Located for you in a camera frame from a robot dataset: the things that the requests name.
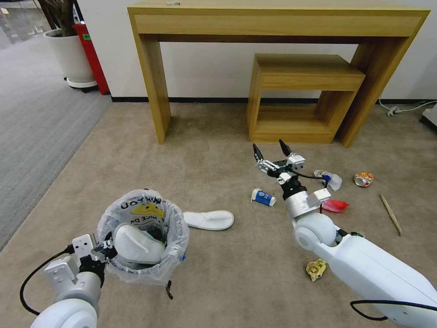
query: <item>red trash bin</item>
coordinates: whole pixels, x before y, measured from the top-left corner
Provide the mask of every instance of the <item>red trash bin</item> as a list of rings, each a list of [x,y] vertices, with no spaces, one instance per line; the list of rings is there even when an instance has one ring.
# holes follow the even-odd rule
[[[109,93],[108,83],[106,82],[105,75],[103,74],[102,67],[100,66],[99,58],[97,57],[94,46],[91,42],[90,34],[85,24],[74,24],[73,28],[76,30],[79,39],[81,40],[83,50],[85,51],[88,62],[90,63],[91,70],[96,79],[97,86],[100,93],[106,95]]]

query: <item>beige carpet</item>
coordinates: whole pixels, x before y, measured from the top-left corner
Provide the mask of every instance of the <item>beige carpet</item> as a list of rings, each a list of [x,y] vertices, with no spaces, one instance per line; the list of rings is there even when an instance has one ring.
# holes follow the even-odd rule
[[[172,105],[166,142],[158,146],[148,105],[114,104],[45,196],[0,253],[2,327],[26,327],[34,316],[19,303],[27,274],[73,237],[94,232],[104,209],[136,188],[151,188],[182,210],[227,209],[227,231],[191,230],[187,259],[173,275],[170,301],[162,287],[127,285],[107,274],[100,299],[100,327],[393,327],[359,317],[357,299],[330,270],[312,283],[305,265],[316,256],[293,240],[274,179],[255,168],[242,105]],[[343,178],[334,198],[350,208],[331,215],[347,231],[366,237],[437,283],[436,135],[419,113],[387,118],[374,110],[349,148],[293,145],[307,159],[306,172],[326,169]],[[276,144],[261,144],[268,159],[282,158]],[[360,170],[376,180],[360,189]],[[314,181],[302,181],[309,190]],[[250,203],[253,188],[275,194],[273,207]],[[399,237],[379,199],[384,193],[400,224]],[[53,299],[43,274],[26,296],[42,310]]]

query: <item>wooden side table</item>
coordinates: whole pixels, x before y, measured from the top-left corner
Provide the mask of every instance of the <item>wooden side table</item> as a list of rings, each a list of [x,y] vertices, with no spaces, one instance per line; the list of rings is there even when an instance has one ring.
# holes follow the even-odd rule
[[[345,147],[430,12],[384,0],[142,0],[127,11],[159,144],[171,118],[160,42],[358,44],[351,65],[366,77],[337,134]]]
[[[330,143],[364,77],[338,55],[255,54],[247,108],[250,141]],[[260,106],[263,89],[322,93],[315,106]]]

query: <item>wooden console table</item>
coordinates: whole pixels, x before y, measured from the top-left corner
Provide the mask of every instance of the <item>wooden console table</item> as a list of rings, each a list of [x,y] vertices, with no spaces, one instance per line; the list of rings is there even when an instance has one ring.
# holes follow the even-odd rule
[[[383,0],[144,0],[127,10],[160,144],[171,113],[159,42],[358,44],[351,64],[366,77],[337,134],[345,147],[430,12]]]

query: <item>floor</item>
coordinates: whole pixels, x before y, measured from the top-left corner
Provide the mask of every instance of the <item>floor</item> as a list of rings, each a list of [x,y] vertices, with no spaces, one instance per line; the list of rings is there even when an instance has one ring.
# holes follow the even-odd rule
[[[29,40],[51,28],[36,1],[0,1],[0,50]]]
[[[19,303],[28,273],[72,238],[94,232],[106,207],[137,188],[160,191],[182,210],[227,209],[226,231],[191,230],[187,259],[174,272],[170,301],[162,287],[129,285],[107,274],[100,299],[101,327],[375,327],[349,307],[358,299],[328,269],[311,282],[305,265],[317,259],[297,246],[274,180],[255,167],[244,105],[172,104],[165,143],[158,146],[147,104],[113,104],[47,193],[0,253],[0,318],[27,327],[34,316]],[[418,122],[420,112],[387,118],[376,107],[351,148],[294,144],[306,172],[326,169],[343,178],[333,198],[345,213],[329,214],[437,284],[435,182],[437,136]],[[267,159],[279,145],[260,144]],[[352,182],[370,171],[374,183]],[[320,188],[302,180],[309,190]],[[253,188],[278,197],[274,207],[251,203]],[[380,198],[384,193],[404,235],[399,237]],[[26,298],[42,310],[53,300],[42,273]],[[381,327],[395,327],[391,322]]]
[[[111,103],[70,88],[42,35],[0,47],[0,250]]]

